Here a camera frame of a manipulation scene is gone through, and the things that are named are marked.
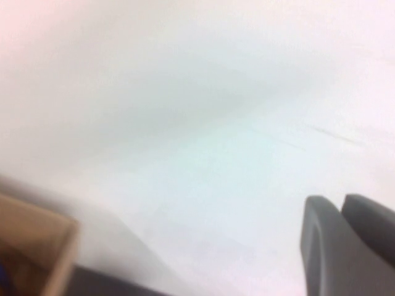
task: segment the dark gray object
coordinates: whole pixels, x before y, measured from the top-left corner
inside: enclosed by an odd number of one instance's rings
[[[386,243],[380,243],[391,240],[365,230],[370,227],[367,221],[381,221],[377,229],[387,228],[393,213],[370,202],[348,195],[343,216],[326,198],[307,198],[301,252],[308,296],[395,295],[395,270],[385,259],[395,257],[389,255]],[[369,218],[363,222],[366,213]]]

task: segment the white wall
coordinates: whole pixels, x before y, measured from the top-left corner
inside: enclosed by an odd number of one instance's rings
[[[395,207],[394,9],[2,3],[2,182],[82,220],[81,264],[177,295],[304,295],[307,195]]]

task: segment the gray plastic object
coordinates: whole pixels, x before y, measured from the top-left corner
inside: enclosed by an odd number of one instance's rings
[[[366,227],[357,222],[358,215],[350,214],[348,202],[343,209],[346,216],[355,228]],[[395,269],[363,242],[324,197],[306,200],[301,252],[308,296],[395,295]]]
[[[341,210],[353,230],[395,268],[395,212],[358,194],[349,194]]]

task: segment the cardboard box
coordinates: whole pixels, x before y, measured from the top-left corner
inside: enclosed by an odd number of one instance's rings
[[[15,296],[62,295],[78,233],[75,220],[0,194],[0,263]]]

